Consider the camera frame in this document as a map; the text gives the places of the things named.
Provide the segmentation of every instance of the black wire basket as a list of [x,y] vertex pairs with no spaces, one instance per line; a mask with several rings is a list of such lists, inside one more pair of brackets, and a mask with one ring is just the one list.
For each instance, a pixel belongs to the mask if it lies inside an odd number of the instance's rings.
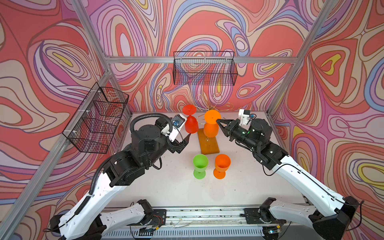
[[64,135],[80,152],[107,153],[128,98],[115,88],[99,87],[80,120]]
[[233,51],[173,52],[173,82],[175,85],[234,86],[237,68]]

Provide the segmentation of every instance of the robotic arm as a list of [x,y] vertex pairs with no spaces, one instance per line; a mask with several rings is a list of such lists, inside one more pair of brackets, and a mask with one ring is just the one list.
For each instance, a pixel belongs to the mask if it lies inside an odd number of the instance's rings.
[[286,151],[270,141],[272,128],[264,119],[252,119],[249,129],[244,129],[242,125],[248,123],[249,116],[249,110],[240,110],[240,119],[218,119],[217,123],[229,141],[235,140],[237,145],[251,151],[263,167],[283,177],[313,204],[303,206],[268,198],[260,207],[260,220],[267,223],[285,219],[313,228],[326,240],[341,239],[362,203],[351,196],[344,198],[300,167]]
[[[134,129],[139,120],[153,117],[158,118],[155,125]],[[143,231],[154,231],[159,223],[153,223],[156,218],[152,219],[153,209],[147,200],[140,200],[131,207],[114,212],[101,211],[145,170],[150,167],[160,169],[161,156],[167,150],[180,153],[187,146],[190,134],[182,142],[175,140],[186,120],[182,114],[171,120],[159,113],[144,114],[133,119],[129,126],[132,143],[98,167],[88,193],[67,213],[53,216],[50,220],[51,229],[46,232],[59,233],[62,236],[60,240],[97,240],[110,231],[133,223],[146,227]],[[154,165],[157,160],[160,167]]]

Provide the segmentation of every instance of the wooden base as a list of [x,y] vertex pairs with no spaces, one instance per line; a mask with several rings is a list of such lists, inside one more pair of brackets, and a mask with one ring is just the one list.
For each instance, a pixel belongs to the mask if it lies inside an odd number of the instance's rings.
[[220,150],[218,149],[216,137],[207,137],[206,135],[204,135],[203,128],[200,128],[197,131],[197,135],[199,137],[201,154],[207,155],[220,152]]

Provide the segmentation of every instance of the wire basket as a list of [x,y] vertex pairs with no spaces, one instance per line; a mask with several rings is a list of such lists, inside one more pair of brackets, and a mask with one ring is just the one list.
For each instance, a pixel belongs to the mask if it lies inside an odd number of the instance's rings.
[[235,85],[237,68],[233,51],[175,51],[173,54],[175,85]]
[[128,98],[129,95],[120,90],[99,87],[66,137],[80,152],[107,153]]

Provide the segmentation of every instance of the colorful wall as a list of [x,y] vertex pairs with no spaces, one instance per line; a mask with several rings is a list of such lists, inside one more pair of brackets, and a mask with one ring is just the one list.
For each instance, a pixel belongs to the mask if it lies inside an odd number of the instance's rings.
[[[0,1],[0,221],[104,72],[69,2]],[[13,239],[45,238],[117,149],[126,117],[109,154],[67,148]]]
[[301,166],[365,200],[344,239],[384,239],[383,39],[383,1],[339,1],[273,115]]
[[[296,56],[321,0],[94,0],[86,9],[109,56],[173,56],[174,51],[233,50],[236,56]],[[235,86],[175,86],[173,64],[113,64],[132,111],[204,107],[266,110],[288,64],[238,64]]]

